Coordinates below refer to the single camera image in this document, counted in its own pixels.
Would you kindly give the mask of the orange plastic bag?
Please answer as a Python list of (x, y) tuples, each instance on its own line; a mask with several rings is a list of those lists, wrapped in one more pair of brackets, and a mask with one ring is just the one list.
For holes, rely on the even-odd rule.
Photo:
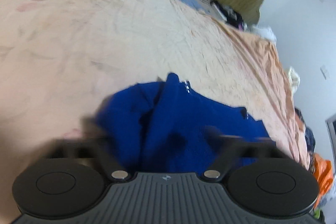
[(333, 184), (333, 166), (330, 160), (323, 159), (318, 153), (313, 154), (315, 171), (313, 176), (318, 182), (319, 194), (314, 208), (317, 208), (321, 198), (331, 189)]

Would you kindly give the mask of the pink floral bed blanket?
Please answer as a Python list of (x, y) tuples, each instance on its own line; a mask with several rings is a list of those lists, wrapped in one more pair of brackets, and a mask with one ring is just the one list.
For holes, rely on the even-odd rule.
[(103, 99), (174, 72), (309, 166), (276, 47), (179, 0), (1, 0), (1, 223), (17, 175)]

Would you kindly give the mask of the blue knit sweater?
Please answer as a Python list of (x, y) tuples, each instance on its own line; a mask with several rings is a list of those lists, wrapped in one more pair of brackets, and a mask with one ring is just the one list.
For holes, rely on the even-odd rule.
[(219, 155), (222, 135), (245, 141), (269, 136), (246, 108), (204, 97), (174, 73), (112, 95), (96, 123), (111, 154), (129, 172), (200, 174)]

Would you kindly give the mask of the cream cloth beside bed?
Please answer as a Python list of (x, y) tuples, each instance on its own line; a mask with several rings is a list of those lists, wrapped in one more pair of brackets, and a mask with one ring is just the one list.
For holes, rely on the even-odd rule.
[(291, 93), (294, 95), (297, 92), (297, 90), (299, 88), (299, 85), (300, 85), (300, 82), (301, 82), (300, 76), (294, 70), (293, 67), (289, 67), (286, 70), (286, 75), (288, 77), (288, 81), (289, 81), (289, 84), (290, 84)]

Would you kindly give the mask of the dark clothes pile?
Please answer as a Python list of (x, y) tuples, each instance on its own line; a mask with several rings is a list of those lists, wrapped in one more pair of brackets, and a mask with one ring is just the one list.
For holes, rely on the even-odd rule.
[(241, 31), (246, 30), (247, 25), (245, 24), (243, 17), (232, 7), (226, 5), (223, 6), (218, 1), (211, 1), (211, 4), (220, 12), (227, 24)]

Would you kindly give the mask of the white fluffy blanket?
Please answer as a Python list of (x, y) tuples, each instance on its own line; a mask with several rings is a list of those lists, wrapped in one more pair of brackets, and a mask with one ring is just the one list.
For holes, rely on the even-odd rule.
[(277, 42), (276, 35), (274, 34), (274, 32), (270, 27), (260, 27), (257, 25), (253, 25), (250, 27), (250, 32), (260, 36), (263, 39), (267, 39), (273, 42), (274, 44), (276, 44)]

